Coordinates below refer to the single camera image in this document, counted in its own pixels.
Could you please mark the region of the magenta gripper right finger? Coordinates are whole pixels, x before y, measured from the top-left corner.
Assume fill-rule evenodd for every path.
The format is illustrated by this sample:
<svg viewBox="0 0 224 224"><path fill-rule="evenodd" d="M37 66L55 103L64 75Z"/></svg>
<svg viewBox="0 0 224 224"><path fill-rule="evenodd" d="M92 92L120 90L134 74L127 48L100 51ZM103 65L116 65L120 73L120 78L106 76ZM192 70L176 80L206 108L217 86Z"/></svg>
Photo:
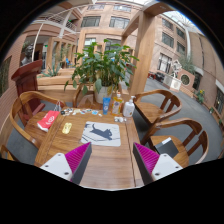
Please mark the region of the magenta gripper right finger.
<svg viewBox="0 0 224 224"><path fill-rule="evenodd" d="M182 169L168 154L158 154L136 142L133 143L133 154L145 185Z"/></svg>

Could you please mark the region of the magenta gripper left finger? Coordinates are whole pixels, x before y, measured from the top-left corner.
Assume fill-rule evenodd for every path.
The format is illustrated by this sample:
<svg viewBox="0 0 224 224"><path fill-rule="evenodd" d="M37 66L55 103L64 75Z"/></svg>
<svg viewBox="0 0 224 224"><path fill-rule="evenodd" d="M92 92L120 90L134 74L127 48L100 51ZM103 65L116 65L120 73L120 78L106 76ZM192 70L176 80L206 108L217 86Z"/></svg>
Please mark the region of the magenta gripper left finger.
<svg viewBox="0 0 224 224"><path fill-rule="evenodd" d="M91 143L88 142L66 154L55 154L41 169L79 185L91 153Z"/></svg>

